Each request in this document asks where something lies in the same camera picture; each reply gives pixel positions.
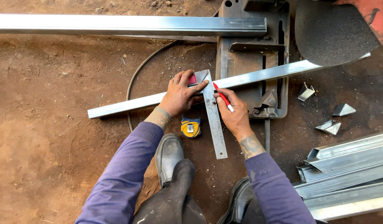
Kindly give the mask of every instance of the dirt floor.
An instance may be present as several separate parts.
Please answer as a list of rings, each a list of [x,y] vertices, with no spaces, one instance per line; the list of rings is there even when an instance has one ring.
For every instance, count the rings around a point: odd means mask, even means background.
[[[0,13],[211,16],[221,1],[5,0]],[[126,116],[89,120],[87,109],[122,102],[139,64],[169,41],[103,35],[0,35],[0,224],[72,223],[90,190],[130,133]],[[291,49],[291,60],[299,55]],[[210,69],[216,45],[185,43],[154,57],[139,73],[131,98],[166,91],[179,71]],[[303,81],[318,89],[297,99]],[[337,136],[314,129],[331,119],[338,103],[357,112],[341,118]],[[136,126],[152,108],[131,113]],[[225,131],[229,158],[216,160],[203,105],[186,114],[201,117],[202,134],[183,138],[185,156],[197,167],[190,193],[208,223],[226,211],[233,185],[246,176],[244,157]],[[166,133],[179,131],[174,118]],[[263,140],[263,123],[253,122]],[[308,152],[341,140],[383,131],[383,48],[359,62],[290,78],[288,114],[272,121],[272,156],[290,181]],[[136,207],[159,190],[154,160]],[[383,223],[383,211],[330,223]]]

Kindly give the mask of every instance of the black leather shoe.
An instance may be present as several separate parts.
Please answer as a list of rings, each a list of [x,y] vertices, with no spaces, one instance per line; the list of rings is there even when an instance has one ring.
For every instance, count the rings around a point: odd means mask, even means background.
[[[177,134],[166,134],[159,142],[155,153],[155,166],[161,188],[172,180],[175,165],[184,159],[182,142]]]
[[[250,179],[239,180],[230,194],[229,208],[217,224],[241,223],[250,202],[256,198]]]

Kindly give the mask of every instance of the purple long-sleeve shirt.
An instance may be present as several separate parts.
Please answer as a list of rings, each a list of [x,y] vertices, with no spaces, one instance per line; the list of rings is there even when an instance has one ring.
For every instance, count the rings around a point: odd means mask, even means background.
[[[143,176],[164,131],[142,122],[124,140],[93,187],[75,224],[132,223]],[[315,223],[304,202],[268,153],[245,166],[267,224]]]

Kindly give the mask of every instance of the tattoo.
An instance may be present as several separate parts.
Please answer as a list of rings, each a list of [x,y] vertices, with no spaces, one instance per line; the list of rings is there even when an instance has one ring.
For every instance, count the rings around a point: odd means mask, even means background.
[[[156,124],[165,131],[165,128],[171,119],[172,116],[168,112],[157,106],[144,121]]]
[[[264,153],[263,146],[259,143],[255,134],[248,135],[239,140],[245,159]]]

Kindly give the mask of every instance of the red marker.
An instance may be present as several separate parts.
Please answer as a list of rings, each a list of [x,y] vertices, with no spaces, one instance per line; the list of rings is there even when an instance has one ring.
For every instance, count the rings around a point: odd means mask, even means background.
[[[215,83],[212,83],[214,84],[214,87],[216,90],[218,90],[218,86],[215,84]],[[226,105],[227,105],[227,108],[229,108],[229,110],[233,113],[234,112],[234,109],[232,107],[232,105],[230,105],[229,101],[226,99],[226,97],[224,97],[224,95],[220,92],[218,92],[220,97],[225,101]]]

